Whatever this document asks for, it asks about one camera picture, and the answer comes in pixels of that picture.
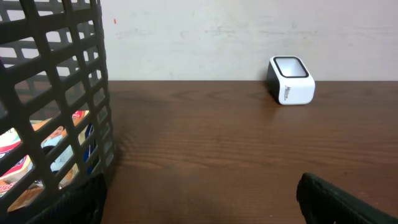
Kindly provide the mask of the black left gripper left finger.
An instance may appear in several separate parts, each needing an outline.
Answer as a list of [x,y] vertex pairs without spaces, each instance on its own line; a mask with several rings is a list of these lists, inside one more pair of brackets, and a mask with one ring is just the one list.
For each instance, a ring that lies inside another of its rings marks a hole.
[[104,175],[96,174],[75,189],[64,190],[30,205],[26,223],[99,224],[106,196]]

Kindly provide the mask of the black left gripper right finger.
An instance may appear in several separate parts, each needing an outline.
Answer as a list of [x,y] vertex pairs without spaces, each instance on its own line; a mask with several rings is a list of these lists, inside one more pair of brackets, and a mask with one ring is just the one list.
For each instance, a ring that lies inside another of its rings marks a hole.
[[307,224],[397,224],[397,218],[309,172],[299,180],[296,199]]

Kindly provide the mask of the large snack bag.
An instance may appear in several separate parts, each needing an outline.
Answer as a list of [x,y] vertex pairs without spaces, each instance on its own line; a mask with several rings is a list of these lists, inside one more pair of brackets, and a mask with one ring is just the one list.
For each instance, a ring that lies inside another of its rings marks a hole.
[[[89,115],[88,110],[78,110],[72,115],[73,124],[76,126],[83,121],[83,119]],[[67,136],[67,130],[64,126],[59,126],[53,131],[48,137],[46,137],[40,144],[41,148],[48,153],[53,147],[59,145],[59,143]],[[1,157],[10,153],[14,148],[21,144],[21,139],[15,128],[11,128],[7,132],[1,135]],[[56,174],[67,162],[72,158],[73,151],[72,147],[66,147],[63,152],[51,163],[50,169]],[[4,175],[1,176],[1,196],[7,194],[9,190],[20,181],[33,168],[32,160],[28,155],[24,156],[19,162],[11,167]],[[79,170],[75,164],[63,179],[58,184],[61,189],[69,185],[72,180],[77,176]],[[44,185],[41,180],[34,181],[27,190],[25,190],[15,202],[7,209],[10,213],[14,210],[20,209],[27,206],[35,199],[38,194],[43,191]]]

